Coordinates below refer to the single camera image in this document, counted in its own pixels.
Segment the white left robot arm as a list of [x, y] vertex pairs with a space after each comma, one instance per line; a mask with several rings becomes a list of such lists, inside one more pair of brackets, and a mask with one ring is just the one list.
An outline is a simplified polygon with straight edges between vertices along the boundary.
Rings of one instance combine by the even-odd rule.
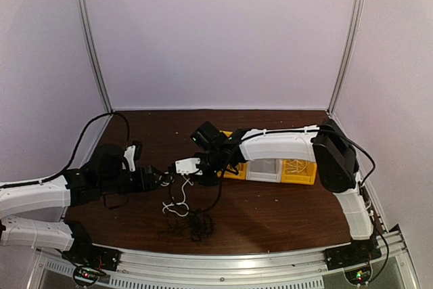
[[156, 190], [170, 176], [153, 166], [139, 167], [142, 145], [127, 148], [97, 146], [78, 169], [66, 169], [45, 179], [1, 184], [1, 245], [71, 251], [82, 264], [97, 259], [97, 249], [79, 222], [25, 219], [20, 214], [45, 208], [69, 208]]

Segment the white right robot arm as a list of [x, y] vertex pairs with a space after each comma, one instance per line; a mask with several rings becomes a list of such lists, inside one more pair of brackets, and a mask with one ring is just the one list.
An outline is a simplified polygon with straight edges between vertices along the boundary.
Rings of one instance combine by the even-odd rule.
[[226, 172], [237, 173], [238, 164], [255, 160], [315, 163], [322, 186], [337, 197], [346, 217], [351, 236], [347, 257], [360, 263], [375, 250], [374, 223], [357, 160], [362, 148], [332, 119], [297, 129], [238, 129], [230, 135], [206, 121], [191, 139], [201, 150], [187, 159], [183, 174], [198, 175], [204, 184]]

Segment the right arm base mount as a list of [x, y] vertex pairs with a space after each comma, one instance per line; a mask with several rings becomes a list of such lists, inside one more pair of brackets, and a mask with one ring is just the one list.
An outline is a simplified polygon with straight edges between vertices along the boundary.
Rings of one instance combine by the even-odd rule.
[[365, 286], [373, 277], [371, 262], [382, 256], [377, 244], [352, 242], [344, 246], [328, 248], [324, 251], [329, 271], [343, 269], [344, 277], [353, 286]]

